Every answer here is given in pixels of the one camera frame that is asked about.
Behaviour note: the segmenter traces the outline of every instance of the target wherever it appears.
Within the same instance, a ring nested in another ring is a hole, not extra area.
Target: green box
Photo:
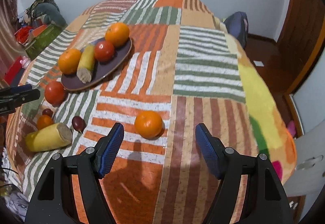
[[[34,60],[61,32],[61,28],[53,24],[48,25],[26,48],[26,53],[30,59]]]

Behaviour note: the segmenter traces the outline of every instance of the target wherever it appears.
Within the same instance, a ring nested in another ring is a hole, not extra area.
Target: backpack
[[[224,24],[228,33],[234,36],[244,49],[248,35],[248,20],[246,13],[240,11],[235,12],[224,21]]]

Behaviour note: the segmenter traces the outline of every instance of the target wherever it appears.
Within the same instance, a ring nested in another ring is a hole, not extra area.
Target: striped blanket
[[[66,49],[81,49],[102,38],[107,27],[129,25],[134,54],[110,79],[70,93],[58,107],[44,99],[44,88],[60,80],[57,66]],[[194,128],[204,122],[225,146],[241,154],[266,153],[282,182],[295,167],[295,147],[273,98],[238,41],[200,0],[107,0],[85,10],[29,66],[21,84],[41,92],[9,117],[6,145],[30,199],[51,156],[78,154],[94,146],[115,122],[125,137],[112,171],[101,181],[117,223],[201,223],[218,181],[208,172],[195,143]],[[54,121],[72,128],[72,117],[87,123],[73,132],[71,146],[30,153],[24,144],[45,108]],[[157,111],[165,131],[155,140],[133,126],[142,110]],[[242,177],[232,222],[238,221],[246,178]],[[74,193],[80,220],[87,223],[77,176]]]

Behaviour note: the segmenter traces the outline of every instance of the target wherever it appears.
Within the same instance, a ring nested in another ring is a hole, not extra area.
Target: red tomato
[[[52,81],[45,87],[44,96],[48,103],[58,106],[64,101],[66,91],[60,82]]]
[[[95,59],[99,62],[107,62],[114,55],[114,45],[106,40],[100,41],[95,45]]]

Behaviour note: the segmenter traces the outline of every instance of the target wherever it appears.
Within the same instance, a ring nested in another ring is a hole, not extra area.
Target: round plate
[[[100,38],[91,42],[90,44],[96,45],[98,42],[105,40],[105,38]],[[132,40],[129,38],[127,42],[120,48],[115,49],[115,54],[113,59],[111,59],[107,63],[99,63],[98,61],[95,62],[95,67],[93,71],[92,79],[89,83],[84,84],[82,81],[79,80],[77,74],[70,74],[70,75],[62,75],[61,82],[64,88],[71,92],[81,91],[91,86],[96,85],[100,81],[102,81],[105,77],[111,74],[114,70],[119,67],[119,65],[125,60],[125,58],[129,55],[132,49]]]

